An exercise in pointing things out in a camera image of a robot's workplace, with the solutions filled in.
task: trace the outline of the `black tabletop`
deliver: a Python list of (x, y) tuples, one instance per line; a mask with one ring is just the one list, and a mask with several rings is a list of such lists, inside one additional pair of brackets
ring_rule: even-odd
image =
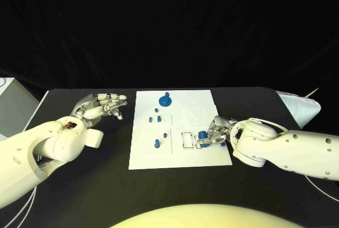
[[(29, 128), (68, 116), (78, 100), (91, 93), (126, 95), (129, 105), (121, 107), (123, 120), (108, 116), (95, 126), (104, 132), (101, 147), (85, 147), (80, 157), (38, 186), (22, 227), (107, 228), (140, 213), (191, 203), (253, 208), (306, 227), (339, 226), (339, 203), (316, 190), (305, 176), (281, 170), (270, 162), (263, 168), (250, 167), (234, 158), (230, 145), (232, 166), (129, 170), (136, 92), (140, 90), (146, 89), (49, 92)], [(299, 130), (274, 90), (211, 88), (211, 92), (219, 115), (238, 120), (261, 118)], [(312, 180), (339, 198), (332, 181)], [(16, 215), (28, 197), (29, 194), (0, 210), (0, 225)]]

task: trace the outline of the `white rectangle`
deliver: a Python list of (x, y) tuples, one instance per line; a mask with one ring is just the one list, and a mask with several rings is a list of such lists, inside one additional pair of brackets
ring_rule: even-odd
[[(231, 165), (228, 148), (211, 144), (201, 148), (196, 144), (199, 131), (208, 130), (218, 115), (209, 90), (168, 91), (172, 104), (159, 105), (166, 91), (136, 93), (136, 113), (133, 126), (131, 156), (129, 169), (156, 169)], [(183, 138), (191, 148), (183, 148)], [(159, 139), (160, 147), (155, 148)]]

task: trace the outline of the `blue object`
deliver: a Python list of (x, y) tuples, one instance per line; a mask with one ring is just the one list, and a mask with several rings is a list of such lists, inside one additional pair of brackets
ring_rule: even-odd
[[(206, 138), (206, 131), (199, 131), (198, 136), (199, 136), (199, 139)], [(206, 148), (209, 147), (209, 144), (201, 144), (201, 147)]]
[(156, 139), (155, 147), (156, 147), (156, 148), (159, 148), (159, 147), (160, 147), (160, 141), (159, 141), (159, 139)]
[(168, 107), (172, 104), (170, 94), (166, 92), (165, 96), (159, 99), (159, 104), (163, 107)]

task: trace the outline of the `black curtain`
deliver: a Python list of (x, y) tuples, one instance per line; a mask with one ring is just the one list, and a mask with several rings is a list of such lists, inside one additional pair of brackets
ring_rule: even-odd
[(338, 92), (336, 2), (0, 0), (0, 74), (38, 97), (52, 88), (264, 86), (299, 95), (320, 87), (325, 99)]

